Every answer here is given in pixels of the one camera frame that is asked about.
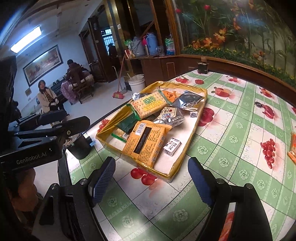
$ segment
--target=blue gripper pad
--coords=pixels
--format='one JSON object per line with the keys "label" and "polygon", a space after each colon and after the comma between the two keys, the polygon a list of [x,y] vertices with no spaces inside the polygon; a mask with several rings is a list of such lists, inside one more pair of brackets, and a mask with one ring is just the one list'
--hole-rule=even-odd
{"label": "blue gripper pad", "polygon": [[196,157],[188,160],[188,171],[201,200],[209,207],[212,207],[214,203],[212,193],[215,189],[215,177],[209,170],[202,167]]}
{"label": "blue gripper pad", "polygon": [[107,157],[100,169],[94,170],[89,176],[88,192],[91,198],[93,207],[102,201],[103,195],[106,192],[109,182],[115,172],[115,159]]}

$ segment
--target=table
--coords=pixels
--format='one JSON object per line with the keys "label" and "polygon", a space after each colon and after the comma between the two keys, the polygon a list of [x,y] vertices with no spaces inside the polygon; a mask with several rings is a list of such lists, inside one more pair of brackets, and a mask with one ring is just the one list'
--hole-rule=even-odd
{"label": "table", "polygon": [[[197,71],[183,76],[188,85],[206,88],[208,99],[204,117],[171,183],[158,179],[151,186],[143,185],[141,179],[130,175],[135,167],[119,153],[110,153],[98,140],[85,159],[68,157],[72,183],[88,177],[107,156],[113,156],[114,179],[103,201],[94,208],[108,240],[195,240],[210,210],[188,173],[188,159],[195,156],[216,178],[231,185],[252,183],[273,239],[280,240],[296,219],[296,166],[286,155],[290,133],[296,131],[296,109],[242,79],[212,72],[199,75]],[[87,132],[93,140],[100,124]],[[276,148],[272,169],[260,145],[270,139]]]}

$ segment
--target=white bucket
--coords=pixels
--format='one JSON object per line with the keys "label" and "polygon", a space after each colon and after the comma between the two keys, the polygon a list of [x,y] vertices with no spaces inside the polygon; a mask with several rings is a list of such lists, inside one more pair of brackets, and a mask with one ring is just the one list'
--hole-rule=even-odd
{"label": "white bucket", "polygon": [[138,74],[128,81],[133,93],[139,93],[146,87],[145,78],[143,74]]}

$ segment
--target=ceiling light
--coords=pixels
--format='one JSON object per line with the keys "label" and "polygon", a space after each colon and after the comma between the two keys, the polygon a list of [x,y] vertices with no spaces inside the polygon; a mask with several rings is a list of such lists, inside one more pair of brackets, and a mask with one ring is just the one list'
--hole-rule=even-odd
{"label": "ceiling light", "polygon": [[40,26],[34,28],[34,30],[28,33],[25,37],[23,37],[19,42],[13,45],[10,50],[18,53],[20,52],[25,46],[31,43],[34,39],[38,38],[41,35]]}

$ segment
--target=cardboard tray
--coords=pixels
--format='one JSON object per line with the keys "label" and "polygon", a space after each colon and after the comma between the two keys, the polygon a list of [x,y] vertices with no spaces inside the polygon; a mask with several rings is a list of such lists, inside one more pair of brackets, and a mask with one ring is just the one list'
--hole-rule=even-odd
{"label": "cardboard tray", "polygon": [[141,93],[151,93],[158,89],[167,91],[175,90],[179,93],[183,93],[185,90],[188,90],[204,97],[204,99],[201,100],[195,106],[197,108],[198,113],[196,118],[190,117],[189,111],[183,111],[182,113],[185,117],[184,122],[172,128],[168,132],[164,141],[164,145],[170,140],[171,137],[174,137],[181,141],[180,147],[176,150],[172,157],[161,151],[156,159],[154,167],[152,168],[146,165],[145,163],[138,161],[132,156],[122,152],[125,143],[111,136],[111,133],[120,121],[122,121],[132,113],[132,110],[129,106],[122,107],[120,111],[103,128],[103,130],[96,135],[96,138],[104,145],[106,149],[117,154],[121,153],[120,157],[123,160],[131,163],[136,167],[140,167],[146,170],[147,172],[155,175],[158,178],[161,178],[167,182],[171,182],[173,180],[174,175],[180,169],[186,151],[191,143],[191,140],[198,126],[198,122],[201,118],[204,106],[206,104],[207,90],[180,83],[158,81],[146,87],[143,91],[141,91]]}

